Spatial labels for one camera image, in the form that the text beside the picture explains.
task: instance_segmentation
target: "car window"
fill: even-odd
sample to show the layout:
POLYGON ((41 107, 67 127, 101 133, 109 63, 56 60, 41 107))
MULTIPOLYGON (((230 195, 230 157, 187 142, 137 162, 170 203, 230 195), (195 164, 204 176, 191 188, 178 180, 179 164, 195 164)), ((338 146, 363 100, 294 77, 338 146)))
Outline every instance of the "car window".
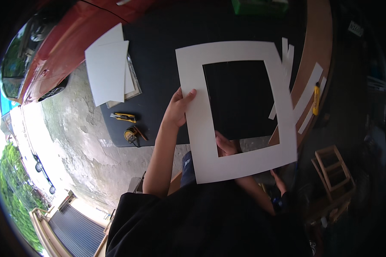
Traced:
POLYGON ((30 19, 11 40, 2 62, 2 90, 7 97, 18 98, 38 42, 30 38, 33 20, 30 19))
POLYGON ((26 72, 29 59, 26 54, 29 39, 26 27, 29 23, 26 23, 11 40, 2 63, 3 78, 21 77, 26 72))
POLYGON ((3 78, 2 90, 6 97, 18 98, 23 81, 23 77, 3 78))

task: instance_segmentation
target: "bush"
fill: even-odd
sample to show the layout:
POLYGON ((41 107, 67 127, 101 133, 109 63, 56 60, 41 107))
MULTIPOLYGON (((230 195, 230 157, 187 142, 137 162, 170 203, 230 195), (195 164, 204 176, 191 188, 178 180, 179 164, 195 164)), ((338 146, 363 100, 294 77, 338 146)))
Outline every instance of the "bush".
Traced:
POLYGON ((20 233, 37 252, 41 252, 43 246, 37 237, 29 211, 35 207, 44 210, 47 208, 29 181, 30 177, 21 163, 20 151, 13 143, 9 143, 0 159, 0 192, 20 233))

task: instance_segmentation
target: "metal gate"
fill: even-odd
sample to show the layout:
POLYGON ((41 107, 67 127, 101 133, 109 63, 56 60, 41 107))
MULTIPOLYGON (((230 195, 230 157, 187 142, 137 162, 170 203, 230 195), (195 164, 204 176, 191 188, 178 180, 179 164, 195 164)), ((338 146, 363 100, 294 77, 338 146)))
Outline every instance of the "metal gate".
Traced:
POLYGON ((74 257, 92 257, 102 242, 104 228, 66 204, 48 222, 74 257))

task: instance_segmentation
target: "hand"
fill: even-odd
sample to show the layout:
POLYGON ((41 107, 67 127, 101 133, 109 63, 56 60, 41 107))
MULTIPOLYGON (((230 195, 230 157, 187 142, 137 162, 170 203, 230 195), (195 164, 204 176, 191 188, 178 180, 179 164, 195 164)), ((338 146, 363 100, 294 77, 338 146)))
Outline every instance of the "hand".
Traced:
POLYGON ((214 133, 216 134, 217 153, 219 154, 219 157, 237 153, 237 148, 233 141, 229 141, 217 130, 215 130, 214 133))
POLYGON ((179 88, 172 96, 169 105, 167 106, 163 121, 171 125, 175 125, 177 128, 183 126, 186 123, 187 105, 195 98, 196 90, 192 89, 189 94, 183 98, 181 88, 179 88))

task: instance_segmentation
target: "car wheel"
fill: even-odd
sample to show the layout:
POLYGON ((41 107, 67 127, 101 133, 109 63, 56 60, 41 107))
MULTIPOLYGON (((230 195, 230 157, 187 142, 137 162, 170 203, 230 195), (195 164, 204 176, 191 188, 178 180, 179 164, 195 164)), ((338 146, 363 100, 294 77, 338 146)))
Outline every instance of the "car wheel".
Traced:
POLYGON ((61 91, 63 91, 63 89, 64 89, 64 87, 56 86, 55 88, 53 88, 52 90, 50 90, 46 94, 44 94, 41 98, 42 99, 49 98, 50 96, 53 96, 53 95, 60 93, 61 91))
POLYGON ((54 186, 51 186, 50 189, 48 190, 51 194, 56 193, 56 188, 54 186))
POLYGON ((41 162, 37 162, 36 163, 36 171, 41 172, 42 170, 43 170, 43 165, 41 164, 41 162))
POLYGON ((41 98, 40 98, 40 101, 41 100, 44 100, 46 98, 49 98, 50 96, 53 96, 53 95, 56 95, 58 93, 60 93, 61 91, 63 91, 66 86, 67 86, 67 82, 69 82, 69 76, 67 76, 62 82, 60 82, 60 84, 58 84, 55 88, 53 88, 52 90, 48 91, 46 94, 44 94, 41 98))

